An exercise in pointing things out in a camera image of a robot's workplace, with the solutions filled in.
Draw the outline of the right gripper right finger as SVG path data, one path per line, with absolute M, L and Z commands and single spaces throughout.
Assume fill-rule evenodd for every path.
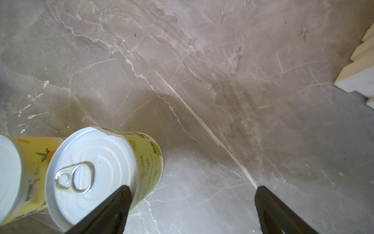
M 318 233 L 267 187 L 259 186 L 254 200 L 264 234 Z

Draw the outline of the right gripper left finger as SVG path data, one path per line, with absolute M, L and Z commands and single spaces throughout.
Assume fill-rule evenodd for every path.
M 129 186 L 122 185 L 66 233 L 121 234 L 125 230 L 131 202 Z

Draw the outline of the small green can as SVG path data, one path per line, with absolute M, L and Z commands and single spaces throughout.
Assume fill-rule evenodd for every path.
M 134 208 L 157 187 L 163 168 L 162 151 L 147 134 L 83 128 L 58 147 L 49 163 L 48 211 L 67 231 L 122 185 L 129 187 Z

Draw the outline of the small yellow can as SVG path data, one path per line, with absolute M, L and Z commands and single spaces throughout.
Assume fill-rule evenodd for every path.
M 63 137 L 1 136 L 1 225 L 46 209 L 45 179 Z

